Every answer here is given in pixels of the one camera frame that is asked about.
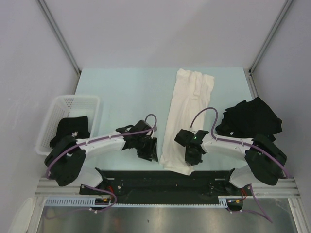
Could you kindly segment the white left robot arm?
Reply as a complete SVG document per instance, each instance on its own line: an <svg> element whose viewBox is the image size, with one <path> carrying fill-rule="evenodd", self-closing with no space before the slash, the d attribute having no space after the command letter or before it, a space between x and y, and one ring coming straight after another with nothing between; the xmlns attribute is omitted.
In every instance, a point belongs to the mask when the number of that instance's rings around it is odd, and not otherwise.
<svg viewBox="0 0 311 233"><path fill-rule="evenodd" d="M66 135L52 147L44 160L46 177L55 180L60 187L67 186L86 172L86 160L112 151L135 149L138 158L157 162L157 137L154 131L154 126L140 120L136 125L120 127L103 136L75 138Z"/></svg>

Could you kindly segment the white plastic laundry basket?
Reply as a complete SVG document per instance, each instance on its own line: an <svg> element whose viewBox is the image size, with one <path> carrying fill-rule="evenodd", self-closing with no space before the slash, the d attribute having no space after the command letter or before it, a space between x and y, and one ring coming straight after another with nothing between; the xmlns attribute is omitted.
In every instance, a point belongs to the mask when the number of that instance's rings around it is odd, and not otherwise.
<svg viewBox="0 0 311 233"><path fill-rule="evenodd" d="M50 141L56 136L57 126L64 118L88 117L88 131L94 136L95 126L100 108L100 98L91 95L62 95L56 97L43 121L35 151L47 156L51 152Z"/></svg>

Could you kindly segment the white t shirt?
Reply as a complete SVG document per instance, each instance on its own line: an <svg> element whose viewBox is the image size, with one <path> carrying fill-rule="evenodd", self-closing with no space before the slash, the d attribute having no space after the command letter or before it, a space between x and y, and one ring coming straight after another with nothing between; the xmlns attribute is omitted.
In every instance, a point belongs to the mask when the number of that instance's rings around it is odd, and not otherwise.
<svg viewBox="0 0 311 233"><path fill-rule="evenodd" d="M194 171L194 167L185 162L185 148L174 139L181 129L203 129L205 113L192 126L191 122L201 110L208 107L213 88L213 76L182 68L177 71L160 157L160 164L166 170L183 175L190 175Z"/></svg>

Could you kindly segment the black t shirt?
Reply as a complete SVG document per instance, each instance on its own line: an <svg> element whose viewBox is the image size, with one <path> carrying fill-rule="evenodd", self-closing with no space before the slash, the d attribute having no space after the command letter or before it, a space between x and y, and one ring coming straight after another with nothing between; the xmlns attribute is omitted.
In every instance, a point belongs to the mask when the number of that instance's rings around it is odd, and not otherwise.
<svg viewBox="0 0 311 233"><path fill-rule="evenodd" d="M71 136L75 139L90 138L88 131L88 117L67 117L60 120L56 136L50 141L50 148L54 148L64 137Z"/></svg>

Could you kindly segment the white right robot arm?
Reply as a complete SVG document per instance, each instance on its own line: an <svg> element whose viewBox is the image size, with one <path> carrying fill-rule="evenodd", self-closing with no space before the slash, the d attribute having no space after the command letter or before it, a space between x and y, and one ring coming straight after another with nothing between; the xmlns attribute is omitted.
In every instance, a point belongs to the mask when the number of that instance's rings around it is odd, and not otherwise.
<svg viewBox="0 0 311 233"><path fill-rule="evenodd" d="M284 171L287 156L267 137L231 138L219 136L204 130L191 132L181 129L175 142L185 148L185 162L194 166L202 162L202 155L215 153L246 162L241 168L234 168L224 182L224 189L230 195L237 194L246 185L261 182L275 186L280 179L288 178Z"/></svg>

